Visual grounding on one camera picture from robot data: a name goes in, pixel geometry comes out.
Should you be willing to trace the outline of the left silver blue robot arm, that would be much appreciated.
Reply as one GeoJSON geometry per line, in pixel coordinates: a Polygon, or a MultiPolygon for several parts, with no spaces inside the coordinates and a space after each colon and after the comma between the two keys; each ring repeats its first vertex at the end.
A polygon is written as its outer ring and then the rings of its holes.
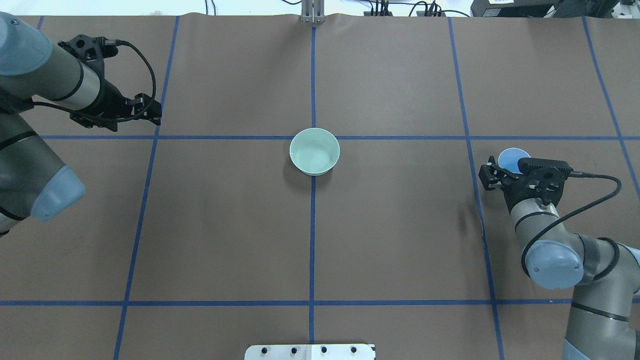
{"type": "Polygon", "coordinates": [[[43,223],[75,205],[86,186],[32,126],[34,109],[65,113],[83,128],[116,132],[119,124],[162,123],[157,77],[150,61],[124,39],[79,34],[55,42],[39,28],[2,12],[0,232],[29,218],[43,223]],[[150,74],[150,94],[124,96],[106,77],[106,59],[130,48],[150,74]]]}

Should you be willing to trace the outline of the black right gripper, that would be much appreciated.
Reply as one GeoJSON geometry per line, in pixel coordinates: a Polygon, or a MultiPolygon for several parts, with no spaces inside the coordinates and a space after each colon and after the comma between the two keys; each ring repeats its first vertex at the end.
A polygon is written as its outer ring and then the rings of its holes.
{"type": "Polygon", "coordinates": [[[522,201],[540,199],[543,205],[557,206],[563,196],[566,180],[574,169],[566,161],[521,158],[521,174],[500,167],[497,162],[480,166],[478,178],[485,191],[502,189],[508,212],[522,201]]]}

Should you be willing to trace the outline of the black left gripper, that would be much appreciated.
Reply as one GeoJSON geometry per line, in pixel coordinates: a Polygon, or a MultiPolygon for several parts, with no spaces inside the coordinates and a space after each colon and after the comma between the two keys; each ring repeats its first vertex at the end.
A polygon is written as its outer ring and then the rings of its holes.
{"type": "Polygon", "coordinates": [[[112,132],[118,130],[119,123],[134,120],[161,125],[162,105],[156,100],[156,76],[149,61],[135,45],[123,39],[92,38],[84,34],[69,41],[60,41],[57,45],[74,57],[80,66],[80,78],[75,88],[57,101],[69,112],[71,120],[85,128],[96,126],[112,132]],[[120,47],[133,50],[149,70],[151,95],[138,93],[127,98],[106,79],[105,59],[118,55],[120,47]]]}

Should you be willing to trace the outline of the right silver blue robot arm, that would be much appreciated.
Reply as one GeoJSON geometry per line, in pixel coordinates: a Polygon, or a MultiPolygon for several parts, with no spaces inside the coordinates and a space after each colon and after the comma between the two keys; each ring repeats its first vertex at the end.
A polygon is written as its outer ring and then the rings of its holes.
{"type": "Polygon", "coordinates": [[[501,190],[521,248],[523,273],[538,286],[572,289],[564,360],[637,360],[639,332],[630,326],[639,294],[637,248],[608,237],[570,232],[568,219],[620,193],[617,177],[574,170],[566,161],[521,157],[517,171],[490,156],[478,171],[486,191],[501,190]],[[560,216],[557,205],[569,178],[611,180],[615,189],[560,216]]]}

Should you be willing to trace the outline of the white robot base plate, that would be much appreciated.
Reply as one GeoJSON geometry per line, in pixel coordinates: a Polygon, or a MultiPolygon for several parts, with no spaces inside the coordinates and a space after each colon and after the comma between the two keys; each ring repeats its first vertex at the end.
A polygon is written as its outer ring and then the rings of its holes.
{"type": "Polygon", "coordinates": [[[257,344],[249,346],[245,360],[375,360],[374,344],[257,344]]]}

